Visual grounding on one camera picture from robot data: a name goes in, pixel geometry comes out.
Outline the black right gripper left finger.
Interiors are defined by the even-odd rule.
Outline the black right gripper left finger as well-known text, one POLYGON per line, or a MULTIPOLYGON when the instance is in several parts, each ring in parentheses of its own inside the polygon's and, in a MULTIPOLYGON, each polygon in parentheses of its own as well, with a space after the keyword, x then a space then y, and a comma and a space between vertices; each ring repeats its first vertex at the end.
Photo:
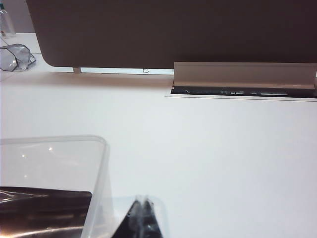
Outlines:
POLYGON ((139 238, 140 237, 141 202, 135 200, 129 208, 124 219, 112 235, 113 238, 139 238))

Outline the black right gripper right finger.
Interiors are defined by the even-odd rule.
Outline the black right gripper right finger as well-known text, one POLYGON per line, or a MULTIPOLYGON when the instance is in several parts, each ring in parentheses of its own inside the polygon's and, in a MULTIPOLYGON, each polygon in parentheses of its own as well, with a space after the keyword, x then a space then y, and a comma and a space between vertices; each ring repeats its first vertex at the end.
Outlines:
POLYGON ((153 203, 145 200, 142 211, 142 237, 143 238, 162 238, 163 235, 159 228, 153 203))

